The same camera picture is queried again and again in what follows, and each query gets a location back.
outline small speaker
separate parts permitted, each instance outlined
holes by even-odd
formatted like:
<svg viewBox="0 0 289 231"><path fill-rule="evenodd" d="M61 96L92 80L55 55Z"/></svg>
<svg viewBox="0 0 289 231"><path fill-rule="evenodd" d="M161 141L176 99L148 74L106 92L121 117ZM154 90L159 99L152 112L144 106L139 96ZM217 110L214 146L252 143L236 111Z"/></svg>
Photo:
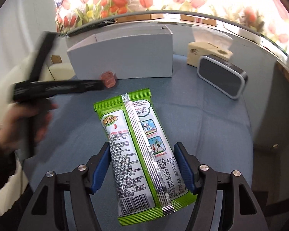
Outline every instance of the small speaker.
<svg viewBox="0 0 289 231"><path fill-rule="evenodd" d="M245 71L215 55L201 56L197 73L233 100L240 97L248 80Z"/></svg>

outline nutrition facts table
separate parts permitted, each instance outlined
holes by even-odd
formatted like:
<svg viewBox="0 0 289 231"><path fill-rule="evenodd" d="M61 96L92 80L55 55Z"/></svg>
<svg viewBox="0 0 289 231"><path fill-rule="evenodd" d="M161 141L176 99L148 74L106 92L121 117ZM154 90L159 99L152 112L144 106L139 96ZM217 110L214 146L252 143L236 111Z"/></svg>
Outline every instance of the nutrition facts table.
<svg viewBox="0 0 289 231"><path fill-rule="evenodd" d="M179 175L179 167L172 157L158 163L160 171L165 177L165 184L171 199L181 195L185 190L185 184Z"/></svg>

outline blue tablecloth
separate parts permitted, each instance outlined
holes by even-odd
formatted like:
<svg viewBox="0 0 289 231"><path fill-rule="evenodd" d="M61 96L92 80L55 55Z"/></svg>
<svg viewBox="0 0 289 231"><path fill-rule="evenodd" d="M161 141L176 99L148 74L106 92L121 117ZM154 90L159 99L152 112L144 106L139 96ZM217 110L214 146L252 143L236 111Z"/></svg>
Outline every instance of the blue tablecloth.
<svg viewBox="0 0 289 231"><path fill-rule="evenodd" d="M114 89L53 98L60 108L38 154L28 159L24 171L36 189L45 173L70 172L98 153L107 137L93 110L93 103L126 92L150 88L154 108L170 146L182 142L190 154L214 170L238 169L251 185L253 142L244 99L233 101L201 80L186 57L173 56L172 78L119 80ZM102 230L185 230L194 204L171 215L142 224L120 226L112 166L102 188L92 197ZM65 195L69 229L76 230L69 193ZM222 194L218 192L211 230L217 230Z"/></svg>

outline snack wrapper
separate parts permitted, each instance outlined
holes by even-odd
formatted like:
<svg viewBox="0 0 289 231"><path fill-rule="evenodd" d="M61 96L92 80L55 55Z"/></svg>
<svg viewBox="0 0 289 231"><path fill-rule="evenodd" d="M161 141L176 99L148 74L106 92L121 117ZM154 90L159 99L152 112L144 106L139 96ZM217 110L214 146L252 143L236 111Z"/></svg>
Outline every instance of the snack wrapper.
<svg viewBox="0 0 289 231"><path fill-rule="evenodd" d="M149 89L94 104L110 142L118 220L154 220L196 200L184 184Z"/></svg>

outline cardboard box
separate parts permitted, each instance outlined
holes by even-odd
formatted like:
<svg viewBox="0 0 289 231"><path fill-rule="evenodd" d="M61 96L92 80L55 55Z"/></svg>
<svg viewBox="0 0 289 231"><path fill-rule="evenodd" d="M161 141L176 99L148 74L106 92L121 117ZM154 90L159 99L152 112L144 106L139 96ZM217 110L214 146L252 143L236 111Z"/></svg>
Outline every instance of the cardboard box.
<svg viewBox="0 0 289 231"><path fill-rule="evenodd" d="M211 26L216 27L216 20L210 19L210 18L181 15L181 20L190 21L190 22L198 22L198 23L203 23L203 24L207 24L207 25L211 25Z"/></svg>
<svg viewBox="0 0 289 231"><path fill-rule="evenodd" d="M172 32L165 25L118 28L91 35L67 50L78 79L171 77Z"/></svg>
<svg viewBox="0 0 289 231"><path fill-rule="evenodd" d="M229 61L233 53L209 42L190 42L188 44L187 64L198 68L199 58L203 55L215 55L225 61Z"/></svg>
<svg viewBox="0 0 289 231"><path fill-rule="evenodd" d="M163 14L145 14L145 15L134 15L127 17L120 17L116 19L116 23L120 22L131 22L131 21L144 21L164 18Z"/></svg>

